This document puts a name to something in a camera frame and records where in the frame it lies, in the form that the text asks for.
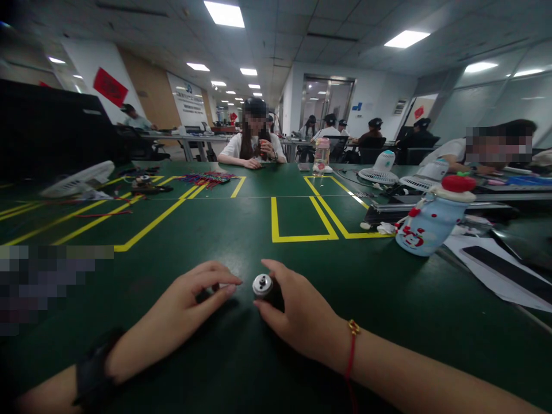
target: green table surface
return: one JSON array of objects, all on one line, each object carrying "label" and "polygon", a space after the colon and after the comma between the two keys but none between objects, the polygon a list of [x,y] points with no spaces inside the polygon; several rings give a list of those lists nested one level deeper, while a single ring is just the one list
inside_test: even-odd
[{"label": "green table surface", "polygon": [[[296,164],[271,164],[259,171],[217,163],[161,165],[164,178],[158,182],[216,168],[247,178],[203,189],[185,202],[179,197],[191,184],[173,180],[173,192],[138,201],[133,214],[107,218],[83,232],[93,219],[59,220],[82,205],[41,205],[0,221],[2,244],[21,238],[16,244],[51,244],[74,234],[64,243],[128,246],[143,233],[126,251],[116,252],[114,260],[102,261],[103,271],[69,286],[65,299],[50,300],[38,322],[21,325],[19,335],[2,342],[0,355],[19,391],[74,363],[109,328],[132,326],[175,277],[216,259],[244,281],[234,298],[184,346],[127,383],[108,412],[348,412],[343,379],[283,344],[253,306],[252,281],[266,271],[260,260],[271,258],[305,275],[339,315],[552,411],[552,335],[446,255],[420,258],[388,237],[346,239],[323,208],[337,239],[291,241],[293,236],[330,233],[303,177],[311,174],[299,172]],[[362,168],[335,167],[348,169],[351,179]],[[393,171],[407,175],[416,169],[396,166]],[[307,180],[348,234],[363,232],[363,205],[331,178]],[[353,192],[373,191],[337,180]],[[130,184],[119,181],[104,190],[111,194],[119,186],[122,194]],[[0,191],[1,210],[38,199],[30,188]],[[273,242],[274,203],[280,243]],[[120,206],[121,201],[106,201],[85,214]],[[549,214],[525,215],[512,225],[527,232],[543,223],[550,225]],[[356,387],[356,394],[362,412],[394,412],[367,389]]]}]

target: black wristwatch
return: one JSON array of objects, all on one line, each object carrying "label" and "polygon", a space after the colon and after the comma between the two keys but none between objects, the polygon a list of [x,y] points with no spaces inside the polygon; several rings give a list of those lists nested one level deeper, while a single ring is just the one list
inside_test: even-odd
[{"label": "black wristwatch", "polygon": [[113,378],[105,373],[109,353],[125,331],[114,328],[102,335],[96,344],[76,363],[76,399],[85,412],[97,410],[113,394]]}]

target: hand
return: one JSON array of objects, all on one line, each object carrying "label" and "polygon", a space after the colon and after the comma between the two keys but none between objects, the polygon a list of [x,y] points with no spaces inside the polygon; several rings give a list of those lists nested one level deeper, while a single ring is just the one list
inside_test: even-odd
[{"label": "hand", "polygon": [[496,173],[496,168],[489,166],[477,166],[477,173],[482,175]]},{"label": "hand", "polygon": [[242,164],[245,168],[249,168],[250,170],[258,170],[262,166],[260,165],[260,162],[258,162],[255,158],[251,158],[249,160],[243,160]]},{"label": "hand", "polygon": [[261,140],[260,150],[262,152],[266,152],[267,154],[272,154],[274,152],[274,147],[272,146],[271,142],[268,142],[267,140]]},{"label": "hand", "polygon": [[256,300],[261,318],[297,352],[343,374],[351,339],[347,322],[305,277],[275,260],[263,259],[261,263],[278,281],[286,309],[282,313],[268,302]]},{"label": "hand", "polygon": [[[219,283],[228,283],[218,289]],[[236,291],[242,281],[219,262],[202,263],[178,277],[152,308],[115,345],[106,373],[120,384],[165,358],[184,342]],[[196,296],[216,292],[198,304]]]}]

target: water bottle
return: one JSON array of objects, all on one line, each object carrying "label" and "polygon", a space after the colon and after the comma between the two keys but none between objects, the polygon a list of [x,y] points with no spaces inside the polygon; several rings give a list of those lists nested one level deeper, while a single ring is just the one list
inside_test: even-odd
[{"label": "water bottle", "polygon": [[445,177],[410,210],[395,241],[412,254],[431,256],[462,221],[467,206],[475,201],[476,196],[470,192],[475,186],[473,178]]},{"label": "water bottle", "polygon": [[329,166],[329,138],[320,138],[315,151],[315,163],[312,166],[312,175],[322,177],[324,169]]}]

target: white desk fan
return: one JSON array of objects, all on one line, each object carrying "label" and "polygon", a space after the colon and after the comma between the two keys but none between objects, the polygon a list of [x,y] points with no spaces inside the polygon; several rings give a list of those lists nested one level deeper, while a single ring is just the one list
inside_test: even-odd
[{"label": "white desk fan", "polygon": [[108,181],[114,169],[115,164],[112,161],[104,161],[56,182],[43,190],[40,195],[47,198],[60,198],[83,193],[83,198],[111,198],[104,192],[97,191],[96,188]]},{"label": "white desk fan", "polygon": [[395,162],[395,153],[393,151],[384,151],[375,160],[372,168],[364,168],[357,174],[359,177],[379,184],[392,185],[398,181],[398,177],[391,172]]},{"label": "white desk fan", "polygon": [[434,185],[441,183],[448,170],[449,163],[439,158],[422,167],[416,174],[402,177],[399,182],[415,190],[427,192]]}]

